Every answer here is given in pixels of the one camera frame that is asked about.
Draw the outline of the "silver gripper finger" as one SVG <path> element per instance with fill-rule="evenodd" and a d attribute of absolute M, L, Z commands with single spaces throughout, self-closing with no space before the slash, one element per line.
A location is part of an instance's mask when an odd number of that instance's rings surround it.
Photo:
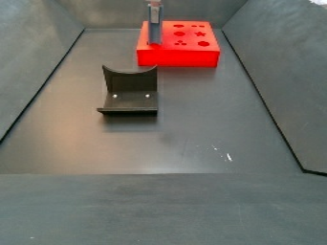
<path fill-rule="evenodd" d="M 150 10 L 150 22 L 159 24 L 162 21 L 162 10 L 163 10 L 163 1 L 162 0 L 147 0 L 149 10 Z"/>

